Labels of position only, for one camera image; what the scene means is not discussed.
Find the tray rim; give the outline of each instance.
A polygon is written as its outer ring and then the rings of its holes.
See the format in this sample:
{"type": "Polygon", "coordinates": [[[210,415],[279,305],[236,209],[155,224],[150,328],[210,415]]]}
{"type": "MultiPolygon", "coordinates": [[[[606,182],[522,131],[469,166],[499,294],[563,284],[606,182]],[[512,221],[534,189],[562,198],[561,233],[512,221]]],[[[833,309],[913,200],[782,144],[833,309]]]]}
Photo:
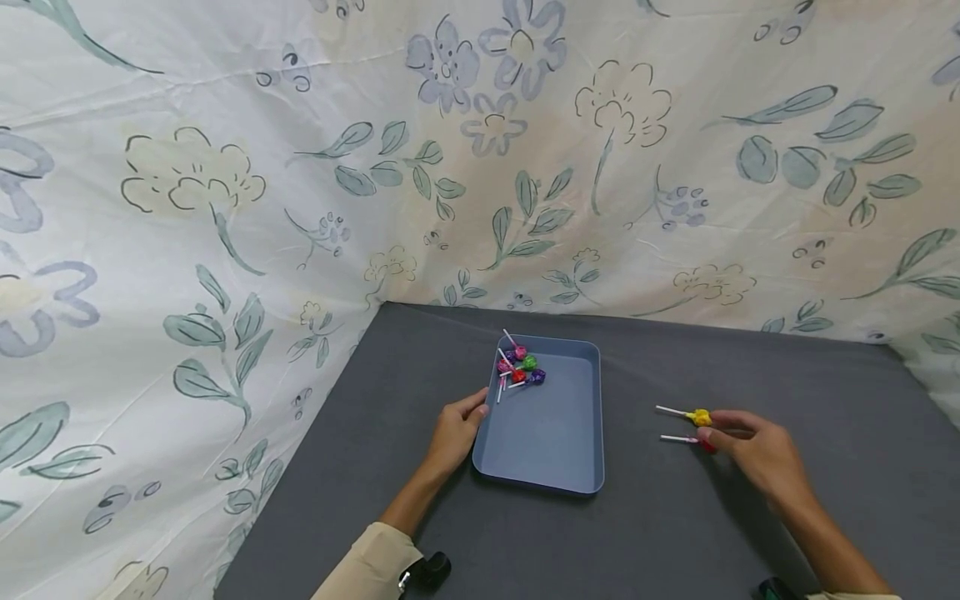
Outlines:
{"type": "MultiPolygon", "coordinates": [[[[556,486],[548,486],[548,485],[544,485],[544,484],[540,484],[540,483],[535,483],[535,482],[533,482],[533,481],[526,481],[526,480],[524,480],[524,479],[515,479],[515,478],[513,478],[513,477],[502,477],[502,476],[500,476],[500,475],[493,475],[493,474],[490,474],[490,473],[488,473],[488,472],[485,472],[484,470],[482,470],[480,467],[477,466],[477,448],[478,448],[477,442],[478,442],[479,439],[480,439],[480,432],[479,432],[479,431],[477,431],[477,437],[476,437],[476,439],[474,440],[473,448],[472,448],[472,450],[470,451],[470,462],[472,463],[473,468],[476,469],[476,471],[477,471],[478,473],[480,473],[481,475],[483,475],[484,477],[490,478],[490,479],[495,480],[495,481],[503,481],[503,482],[508,482],[508,483],[512,483],[512,484],[519,484],[519,485],[522,485],[522,486],[538,488],[538,489],[541,489],[541,490],[549,490],[549,491],[552,491],[552,492],[561,492],[561,493],[567,493],[567,494],[572,494],[572,495],[577,495],[577,496],[593,496],[593,495],[596,495],[596,494],[597,494],[598,492],[600,492],[600,490],[604,487],[604,484],[607,483],[607,451],[606,451],[606,448],[605,448],[605,445],[604,445],[604,435],[603,435],[603,370],[601,369],[602,354],[600,353],[600,347],[598,347],[598,346],[597,346],[596,344],[594,344],[593,342],[589,342],[589,341],[587,341],[587,340],[574,340],[574,339],[570,339],[570,338],[551,338],[551,337],[542,336],[542,335],[527,335],[527,334],[523,334],[523,333],[515,333],[515,334],[513,334],[513,336],[514,336],[514,337],[517,337],[517,338],[525,338],[525,339],[552,340],[552,341],[559,341],[559,342],[574,342],[574,343],[576,343],[576,344],[583,344],[583,345],[586,345],[586,346],[591,346],[591,347],[593,347],[593,349],[596,350],[596,353],[597,353],[596,371],[597,371],[597,381],[598,381],[598,385],[599,385],[599,390],[598,390],[599,394],[598,394],[598,398],[597,398],[597,411],[599,412],[599,418],[600,418],[600,425],[599,425],[599,435],[600,435],[600,437],[599,437],[599,443],[600,443],[600,444],[599,444],[599,445],[600,445],[600,468],[601,468],[600,481],[597,483],[595,489],[593,489],[593,490],[591,490],[591,491],[589,491],[589,492],[581,492],[581,491],[579,491],[579,490],[571,490],[571,489],[569,489],[569,488],[558,488],[558,487],[556,487],[556,486]]],[[[496,347],[497,347],[497,348],[502,348],[501,345],[503,344],[504,341],[506,341],[508,345],[510,344],[510,339],[509,339],[506,335],[503,335],[503,336],[500,336],[500,338],[496,341],[496,347]]],[[[494,356],[494,361],[493,361],[493,366],[492,366],[493,373],[496,373],[496,361],[497,361],[497,360],[498,360],[498,359],[496,359],[496,357],[494,356]]],[[[486,399],[484,400],[484,404],[491,404],[491,397],[495,397],[495,394],[492,396],[492,390],[487,391],[487,397],[486,397],[486,399]]],[[[487,424],[486,424],[485,422],[484,422],[484,423],[481,423],[481,425],[480,425],[481,428],[483,428],[483,427],[485,427],[485,426],[487,426],[487,424]]]]}

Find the table surface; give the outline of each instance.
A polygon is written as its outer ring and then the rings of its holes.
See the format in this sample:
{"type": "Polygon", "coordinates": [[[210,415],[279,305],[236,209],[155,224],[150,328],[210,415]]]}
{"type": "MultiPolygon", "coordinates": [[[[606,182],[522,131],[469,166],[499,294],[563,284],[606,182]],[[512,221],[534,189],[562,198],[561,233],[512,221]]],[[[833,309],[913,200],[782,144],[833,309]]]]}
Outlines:
{"type": "Polygon", "coordinates": [[[502,327],[600,347],[607,481],[571,498],[485,481],[467,460],[417,539],[453,563],[437,600],[744,600],[773,574],[816,590],[727,458],[658,440],[692,425],[655,404],[742,408],[785,425],[827,509],[904,598],[956,590],[960,432],[889,349],[386,304],[215,597],[309,598],[417,466],[441,407],[485,385],[502,327]]]}

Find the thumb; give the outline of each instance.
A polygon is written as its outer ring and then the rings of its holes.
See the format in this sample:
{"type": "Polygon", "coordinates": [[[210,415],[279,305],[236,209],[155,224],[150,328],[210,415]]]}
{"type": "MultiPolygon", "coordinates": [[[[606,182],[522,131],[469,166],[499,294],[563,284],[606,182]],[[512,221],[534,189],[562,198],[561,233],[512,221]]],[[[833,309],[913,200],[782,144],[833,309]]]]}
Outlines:
{"type": "Polygon", "coordinates": [[[469,416],[467,417],[467,424],[470,428],[476,432],[480,428],[480,423],[483,422],[483,419],[487,416],[487,413],[490,412],[490,407],[486,404],[481,404],[477,406],[472,411],[470,411],[469,416]]]}
{"type": "Polygon", "coordinates": [[[706,442],[707,444],[710,444],[716,449],[727,454],[732,454],[733,449],[738,444],[743,444],[743,440],[729,436],[722,431],[713,429],[712,427],[700,427],[697,429],[697,439],[701,442],[706,442]]]}

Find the hand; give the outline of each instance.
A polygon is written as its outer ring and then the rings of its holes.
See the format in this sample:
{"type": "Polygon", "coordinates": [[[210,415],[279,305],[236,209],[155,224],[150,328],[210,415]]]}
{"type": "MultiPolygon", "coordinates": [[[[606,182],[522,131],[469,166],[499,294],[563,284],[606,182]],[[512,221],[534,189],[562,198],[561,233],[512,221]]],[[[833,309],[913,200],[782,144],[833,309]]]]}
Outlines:
{"type": "Polygon", "coordinates": [[[437,417],[433,439],[420,470],[446,479],[464,462],[477,430],[490,409],[484,404],[487,388],[467,396],[459,402],[447,404],[437,417]]]}
{"type": "Polygon", "coordinates": [[[701,427],[697,437],[730,454],[775,510],[817,503],[786,429],[744,411],[712,411],[710,418],[715,428],[701,427]]]}

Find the left hand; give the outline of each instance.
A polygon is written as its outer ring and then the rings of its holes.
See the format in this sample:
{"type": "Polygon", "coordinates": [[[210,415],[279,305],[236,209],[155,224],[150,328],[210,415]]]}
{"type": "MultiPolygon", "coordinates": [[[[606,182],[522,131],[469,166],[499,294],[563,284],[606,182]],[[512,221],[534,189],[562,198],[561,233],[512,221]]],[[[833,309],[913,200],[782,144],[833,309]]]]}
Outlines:
{"type": "Polygon", "coordinates": [[[420,470],[432,477],[449,477],[470,452],[480,423],[490,412],[484,404],[487,388],[464,399],[447,404],[437,417],[433,439],[420,470]]]}

